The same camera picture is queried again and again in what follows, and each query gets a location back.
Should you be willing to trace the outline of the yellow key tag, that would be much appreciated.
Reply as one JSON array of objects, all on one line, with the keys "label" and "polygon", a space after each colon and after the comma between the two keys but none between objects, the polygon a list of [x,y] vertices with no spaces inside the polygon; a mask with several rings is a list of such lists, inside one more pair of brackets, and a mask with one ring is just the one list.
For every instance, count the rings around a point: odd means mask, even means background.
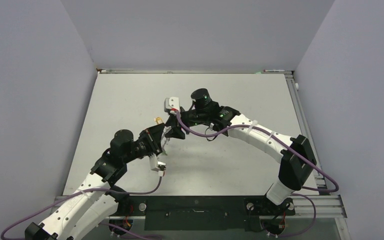
[{"label": "yellow key tag", "polygon": [[159,124],[163,124],[163,123],[164,123],[164,121],[163,121],[163,119],[162,119],[161,117],[156,117],[156,118],[154,119],[154,121],[155,121],[155,123],[156,123],[157,125],[159,125]]}]

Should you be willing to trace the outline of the large metal ring disc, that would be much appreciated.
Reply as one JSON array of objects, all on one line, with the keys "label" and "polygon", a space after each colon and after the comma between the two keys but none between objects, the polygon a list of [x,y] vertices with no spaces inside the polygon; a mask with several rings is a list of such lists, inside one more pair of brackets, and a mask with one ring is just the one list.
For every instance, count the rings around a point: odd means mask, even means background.
[{"label": "large metal ring disc", "polygon": [[166,134],[171,130],[171,127],[165,127],[163,132],[162,132],[162,136],[161,136],[161,149],[162,149],[162,155],[163,156],[167,156],[167,151],[165,149],[165,147],[168,145],[168,143],[170,142],[170,138],[169,137],[166,137]]}]

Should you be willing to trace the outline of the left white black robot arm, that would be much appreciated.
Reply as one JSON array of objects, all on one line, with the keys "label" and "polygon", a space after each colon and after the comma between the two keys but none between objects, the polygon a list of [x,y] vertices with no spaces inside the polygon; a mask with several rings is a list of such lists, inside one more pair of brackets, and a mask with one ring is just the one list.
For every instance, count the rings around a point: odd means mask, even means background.
[{"label": "left white black robot arm", "polygon": [[146,128],[137,140],[130,130],[114,134],[110,147],[95,162],[83,182],[68,199],[41,223],[31,223],[24,231],[27,240],[81,240],[106,217],[128,211],[130,193],[116,186],[127,172],[127,164],[149,158],[150,169],[162,178],[166,164],[158,161],[163,152],[164,123]]}]

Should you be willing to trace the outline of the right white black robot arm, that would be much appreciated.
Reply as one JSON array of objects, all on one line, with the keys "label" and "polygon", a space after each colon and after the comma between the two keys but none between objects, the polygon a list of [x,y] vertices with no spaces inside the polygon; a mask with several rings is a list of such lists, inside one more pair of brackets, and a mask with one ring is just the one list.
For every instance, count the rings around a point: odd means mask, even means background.
[{"label": "right white black robot arm", "polygon": [[214,132],[198,133],[199,137],[225,135],[246,142],[272,157],[280,164],[277,180],[270,186],[262,207],[269,214],[277,213],[292,193],[303,189],[313,173],[317,161],[309,139],[301,134],[296,137],[270,130],[256,120],[247,118],[238,110],[219,105],[212,100],[206,88],[191,94],[192,108],[185,110],[178,97],[164,100],[164,111],[169,114],[167,138],[185,139],[194,126],[207,126]]}]

